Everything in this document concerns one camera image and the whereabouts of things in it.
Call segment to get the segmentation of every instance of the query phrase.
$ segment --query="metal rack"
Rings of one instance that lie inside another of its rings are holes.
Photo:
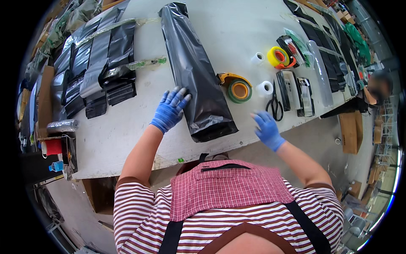
[[[392,137],[396,126],[395,113],[390,96],[379,107],[378,114],[382,115],[382,143],[377,144],[375,155],[380,165],[389,165],[389,159],[392,156]]]

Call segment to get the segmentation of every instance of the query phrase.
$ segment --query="white table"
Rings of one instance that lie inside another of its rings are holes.
[[[158,11],[169,0],[132,0],[122,20],[133,17],[158,17]],[[264,80],[276,80],[277,69],[268,62],[253,66],[250,59],[256,52],[266,55],[276,39],[291,29],[307,39],[299,22],[293,18],[282,0],[185,0],[189,19],[210,59],[214,72],[232,72],[245,77],[253,86]],[[313,10],[302,10],[317,23],[329,27]],[[147,23],[136,29],[134,35],[135,60],[167,56],[160,22]],[[296,76],[310,80],[315,103],[314,117],[297,117],[296,111],[284,112],[278,128],[281,132],[299,126],[351,99],[348,88],[333,93],[334,106],[324,107],[320,97],[316,72],[303,66],[294,69]],[[75,179],[118,176],[125,159],[150,123],[165,90],[175,86],[169,61],[166,64],[136,71],[134,98],[109,106],[105,115],[87,119],[85,111],[76,115],[79,130],[76,132],[78,172]],[[260,98],[254,91],[252,98],[243,104],[234,104],[227,98],[239,131],[205,143],[195,143],[190,137],[186,120],[164,135],[155,156],[153,169],[197,160],[201,153],[214,155],[259,141],[254,133],[255,122],[250,112],[264,110],[268,99]]]

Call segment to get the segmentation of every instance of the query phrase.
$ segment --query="blue bottle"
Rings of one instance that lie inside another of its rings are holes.
[[[63,169],[63,161],[52,162],[50,166],[48,166],[50,171],[61,171]]]

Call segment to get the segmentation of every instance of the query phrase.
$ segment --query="warehouse floor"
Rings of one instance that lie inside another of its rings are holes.
[[[344,154],[342,146],[335,144],[335,138],[341,137],[337,117],[314,119],[301,126],[282,133],[290,143],[299,147],[319,162],[329,172],[336,190],[345,189],[350,180],[362,182],[361,193],[367,184],[369,167],[372,161],[372,126],[374,114],[363,116],[363,142],[357,155]],[[232,159],[250,163],[274,166],[280,169],[281,175],[294,186],[302,186],[287,165],[275,153],[261,142],[229,152]],[[152,189],[169,184],[170,178],[178,171],[179,165],[155,170],[151,175]],[[113,224],[112,215],[100,215],[93,212],[89,199],[80,181],[60,179],[47,185],[65,222],[64,230],[78,246],[89,246],[100,253],[116,253],[114,235],[103,228],[98,221]]]

